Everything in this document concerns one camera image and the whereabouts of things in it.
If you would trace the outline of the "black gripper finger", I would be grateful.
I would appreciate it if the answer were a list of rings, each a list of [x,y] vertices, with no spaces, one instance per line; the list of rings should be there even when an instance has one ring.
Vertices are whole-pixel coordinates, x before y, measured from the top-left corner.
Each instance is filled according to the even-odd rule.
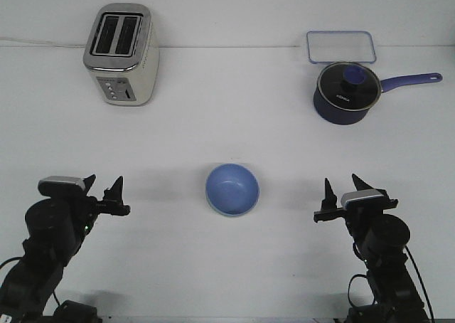
[[[365,181],[363,181],[359,176],[357,176],[356,174],[352,174],[352,180],[353,180],[353,184],[356,188],[357,191],[362,191],[362,190],[369,190],[369,189],[373,189],[373,190],[376,190],[376,191],[379,191],[381,194],[383,195],[386,195],[387,192],[386,190],[384,189],[378,189],[378,188],[374,188],[373,186],[371,186],[370,184],[367,184]]]
[[[337,209],[337,196],[334,194],[328,178],[324,179],[324,199],[321,202],[323,212],[335,211]]]
[[[123,183],[123,176],[119,176],[109,188],[104,190],[102,200],[115,206],[122,206],[124,204],[122,198]]]
[[[83,184],[84,184],[84,195],[86,196],[89,192],[89,190],[91,189],[92,185],[94,184],[95,182],[95,179],[96,179],[96,175],[95,174],[92,174],[86,178],[83,179]]]

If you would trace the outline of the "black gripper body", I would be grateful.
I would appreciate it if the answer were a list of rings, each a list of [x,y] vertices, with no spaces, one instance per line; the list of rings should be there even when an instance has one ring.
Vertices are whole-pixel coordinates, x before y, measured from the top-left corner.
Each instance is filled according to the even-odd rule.
[[[321,210],[314,212],[314,221],[332,221],[343,218],[349,234],[355,243],[365,239],[376,216],[384,214],[384,210],[396,208],[397,199],[361,199],[348,205],[347,208],[336,206],[336,198],[325,198],[321,202]]]
[[[102,200],[94,196],[70,196],[69,204],[75,234],[86,236],[92,230],[100,214],[127,216],[130,206],[124,204],[122,195],[105,194]]]

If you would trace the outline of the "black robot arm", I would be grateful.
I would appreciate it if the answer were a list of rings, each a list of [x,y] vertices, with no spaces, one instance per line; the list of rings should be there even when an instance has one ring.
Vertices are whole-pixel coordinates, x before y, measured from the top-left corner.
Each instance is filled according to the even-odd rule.
[[[63,278],[63,271],[80,250],[101,214],[127,216],[122,199],[123,178],[105,189],[102,199],[89,195],[95,175],[87,178],[49,176],[38,182],[43,200],[26,212],[29,237],[24,254],[1,284],[2,322],[101,322],[97,308],[66,300],[45,316],[48,300]]]
[[[414,258],[407,247],[408,225],[389,214],[398,201],[386,190],[352,176],[355,191],[337,198],[328,179],[324,181],[321,209],[314,221],[342,218],[353,238],[353,252],[366,266],[362,276],[373,294],[368,305],[351,304],[347,322],[433,322],[434,313],[427,291],[417,288],[407,270],[406,262]]]

